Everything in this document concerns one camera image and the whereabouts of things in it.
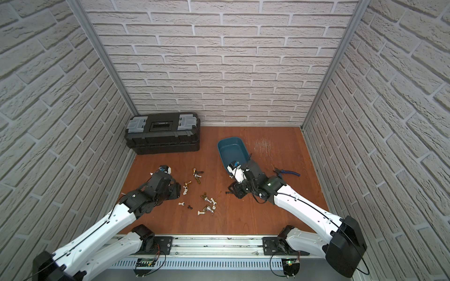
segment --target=blue basket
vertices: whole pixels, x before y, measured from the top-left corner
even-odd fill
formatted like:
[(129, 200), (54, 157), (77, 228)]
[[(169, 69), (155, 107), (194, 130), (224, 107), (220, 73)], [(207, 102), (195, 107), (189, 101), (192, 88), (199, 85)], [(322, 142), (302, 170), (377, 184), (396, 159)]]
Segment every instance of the blue basket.
[(225, 138), (220, 140), (217, 144), (217, 148), (219, 149), (220, 158), (222, 159), (222, 163), (224, 165), (225, 171), (228, 172), (228, 165), (237, 161), (240, 165), (247, 163), (249, 155), (247, 148), (245, 147), (244, 142), (238, 137)]

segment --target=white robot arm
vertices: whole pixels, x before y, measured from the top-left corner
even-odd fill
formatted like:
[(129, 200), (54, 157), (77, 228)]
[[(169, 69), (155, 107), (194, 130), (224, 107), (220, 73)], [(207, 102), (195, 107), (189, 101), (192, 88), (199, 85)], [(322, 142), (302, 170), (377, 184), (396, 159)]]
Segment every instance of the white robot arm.
[(279, 242), (281, 252), (306, 251), (326, 259), (340, 274), (353, 276), (367, 249), (356, 220), (350, 216), (343, 219), (325, 211), (295, 192), (281, 177), (268, 178), (253, 160), (245, 165), (232, 162), (227, 170), (236, 180), (228, 187), (236, 197), (240, 199), (251, 193), (269, 201), (295, 215), (322, 238), (317, 240), (309, 233), (288, 226), (287, 231), (286, 228), (282, 231), (283, 241)]

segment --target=white brick wall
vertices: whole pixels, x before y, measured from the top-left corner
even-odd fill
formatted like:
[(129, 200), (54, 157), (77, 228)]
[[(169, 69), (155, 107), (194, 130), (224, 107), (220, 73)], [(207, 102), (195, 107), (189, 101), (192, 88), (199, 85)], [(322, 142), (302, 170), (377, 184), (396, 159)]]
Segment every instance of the white brick wall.
[(317, 92), (356, 1), (83, 4), (141, 114), (188, 110), (203, 125), (299, 126), (312, 101), (302, 95)]
[(449, 13), (448, 0), (372, 0), (305, 128), (373, 280), (450, 277)]
[(68, 4), (57, 2), (0, 4), (1, 281), (25, 279), (37, 254), (104, 215), (129, 151), (131, 114)]

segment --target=brown wooden surface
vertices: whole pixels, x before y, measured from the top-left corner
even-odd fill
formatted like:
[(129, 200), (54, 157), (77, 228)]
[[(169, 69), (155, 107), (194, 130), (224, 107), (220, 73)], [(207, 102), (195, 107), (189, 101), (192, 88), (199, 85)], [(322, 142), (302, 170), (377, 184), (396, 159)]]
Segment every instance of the brown wooden surface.
[[(137, 155), (122, 188), (123, 193), (136, 189), (150, 178), (160, 165), (172, 168), (172, 176), (183, 185), (192, 180), (187, 195), (165, 201), (149, 214), (124, 228), (144, 224), (158, 234), (278, 234), (286, 225), (313, 232), (301, 220), (269, 202), (258, 204), (248, 194), (238, 199), (225, 194), (232, 179), (226, 173), (217, 143), (224, 138), (240, 137), (267, 176), (272, 176), (272, 165), (279, 169), (301, 174), (285, 175), (284, 180), (306, 199), (328, 210), (319, 186), (300, 128), (293, 127), (202, 127), (198, 152)], [(198, 184), (192, 168), (204, 171)], [(200, 198), (204, 192), (217, 201), (214, 214), (197, 215), (206, 202)]]

